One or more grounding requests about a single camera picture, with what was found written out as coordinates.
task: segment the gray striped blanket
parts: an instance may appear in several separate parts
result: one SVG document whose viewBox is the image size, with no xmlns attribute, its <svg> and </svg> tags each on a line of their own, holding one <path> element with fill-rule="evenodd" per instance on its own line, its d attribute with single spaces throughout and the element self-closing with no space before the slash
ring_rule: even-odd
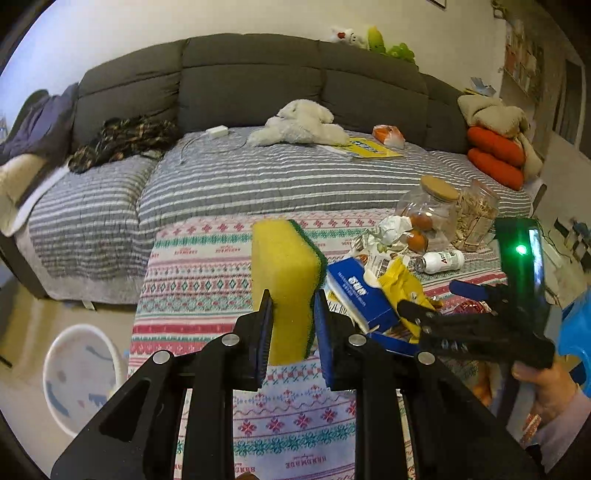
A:
<svg viewBox="0 0 591 480">
<path fill-rule="evenodd" d="M 394 207 L 422 175 L 456 187 L 482 180 L 502 215 L 527 216 L 530 199 L 463 155 L 407 144 L 404 157 L 352 161 L 317 145 L 245 145 L 252 128 L 210 140 L 185 135 L 159 163 L 143 157 L 68 174 L 35 206 L 29 230 L 52 277 L 143 277 L 156 233 L 194 216 Z"/>
</svg>

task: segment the white stuffed animal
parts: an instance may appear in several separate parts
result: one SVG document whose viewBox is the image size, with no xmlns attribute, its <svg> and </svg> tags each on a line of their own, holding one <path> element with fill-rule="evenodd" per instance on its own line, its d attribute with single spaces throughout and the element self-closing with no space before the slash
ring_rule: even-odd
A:
<svg viewBox="0 0 591 480">
<path fill-rule="evenodd" d="M 321 145 L 346 145 L 349 136 L 339 125 L 333 124 L 334 116 L 326 107 L 312 100 L 293 100 L 272 116 L 264 128 L 248 137 L 254 146 L 273 145 L 280 142 L 316 143 Z"/>
<path fill-rule="evenodd" d="M 353 47 L 368 48 L 368 43 L 361 35 L 357 35 L 352 28 L 332 28 L 330 41 L 333 43 L 346 43 Z"/>
</svg>

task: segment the human hand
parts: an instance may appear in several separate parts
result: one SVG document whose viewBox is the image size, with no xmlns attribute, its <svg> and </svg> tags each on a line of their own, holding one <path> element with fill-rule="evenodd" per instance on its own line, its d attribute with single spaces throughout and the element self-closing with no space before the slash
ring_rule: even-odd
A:
<svg viewBox="0 0 591 480">
<path fill-rule="evenodd" d="M 517 380 L 535 385 L 532 413 L 542 418 L 542 424 L 551 422 L 564 412 L 579 388 L 557 356 L 551 368 L 536 370 L 515 362 L 511 373 Z"/>
</svg>

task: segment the white laundry basket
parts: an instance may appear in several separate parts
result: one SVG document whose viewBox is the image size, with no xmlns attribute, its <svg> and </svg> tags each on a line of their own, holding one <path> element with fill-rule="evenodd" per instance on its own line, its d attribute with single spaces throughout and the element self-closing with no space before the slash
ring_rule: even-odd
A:
<svg viewBox="0 0 591 480">
<path fill-rule="evenodd" d="M 51 415 L 75 437 L 125 382 L 125 367 L 113 342 L 86 324 L 61 332 L 43 365 L 43 392 Z"/>
</svg>

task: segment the sofa backrest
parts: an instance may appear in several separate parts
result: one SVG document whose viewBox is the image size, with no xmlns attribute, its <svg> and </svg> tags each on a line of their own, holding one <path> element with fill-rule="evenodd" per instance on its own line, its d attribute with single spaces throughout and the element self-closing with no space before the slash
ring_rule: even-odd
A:
<svg viewBox="0 0 591 480">
<path fill-rule="evenodd" d="M 467 151 L 458 90 L 408 62 L 300 37 L 227 33 L 144 48 L 89 70 L 79 95 L 73 148 L 113 117 L 176 119 L 184 132 L 257 126 L 306 98 L 346 129 L 396 125 L 424 148 Z"/>
</svg>

